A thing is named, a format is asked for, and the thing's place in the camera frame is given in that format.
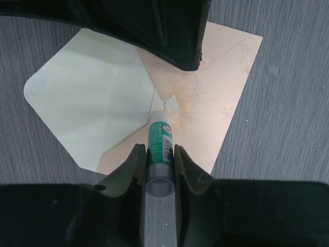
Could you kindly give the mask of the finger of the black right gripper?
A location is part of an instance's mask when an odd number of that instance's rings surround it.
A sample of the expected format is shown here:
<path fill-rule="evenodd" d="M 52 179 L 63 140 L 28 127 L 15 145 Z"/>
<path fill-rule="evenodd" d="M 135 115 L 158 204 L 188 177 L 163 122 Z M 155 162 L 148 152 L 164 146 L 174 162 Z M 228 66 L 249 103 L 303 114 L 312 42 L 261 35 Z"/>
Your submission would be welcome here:
<path fill-rule="evenodd" d="M 88 28 L 196 71 L 211 1 L 1 1 L 1 15 Z"/>

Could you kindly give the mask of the pink envelope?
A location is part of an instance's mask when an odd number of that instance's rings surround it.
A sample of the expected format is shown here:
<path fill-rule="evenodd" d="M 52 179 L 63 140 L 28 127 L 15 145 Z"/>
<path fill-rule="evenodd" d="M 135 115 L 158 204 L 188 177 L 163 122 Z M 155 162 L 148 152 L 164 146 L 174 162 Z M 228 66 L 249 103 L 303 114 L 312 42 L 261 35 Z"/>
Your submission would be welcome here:
<path fill-rule="evenodd" d="M 24 96 L 83 169 L 110 174 L 164 111 L 173 143 L 211 172 L 262 37 L 208 22 L 198 70 L 80 30 L 25 83 Z"/>

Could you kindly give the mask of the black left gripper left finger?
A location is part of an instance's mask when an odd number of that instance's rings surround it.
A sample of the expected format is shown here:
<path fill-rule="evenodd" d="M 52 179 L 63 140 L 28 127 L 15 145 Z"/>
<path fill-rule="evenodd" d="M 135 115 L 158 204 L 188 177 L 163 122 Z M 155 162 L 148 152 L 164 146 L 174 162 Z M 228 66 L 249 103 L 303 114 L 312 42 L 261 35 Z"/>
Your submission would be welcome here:
<path fill-rule="evenodd" d="M 96 185 L 1 186 L 1 246 L 142 246 L 145 146 Z"/>

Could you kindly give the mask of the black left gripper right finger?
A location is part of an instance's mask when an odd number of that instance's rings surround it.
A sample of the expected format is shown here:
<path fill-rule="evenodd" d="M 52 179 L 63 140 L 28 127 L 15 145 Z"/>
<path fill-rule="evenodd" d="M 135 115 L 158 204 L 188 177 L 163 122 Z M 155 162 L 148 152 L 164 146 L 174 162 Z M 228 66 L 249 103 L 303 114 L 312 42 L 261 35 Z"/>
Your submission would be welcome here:
<path fill-rule="evenodd" d="M 328 246 L 328 185 L 215 179 L 175 146 L 178 246 Z"/>

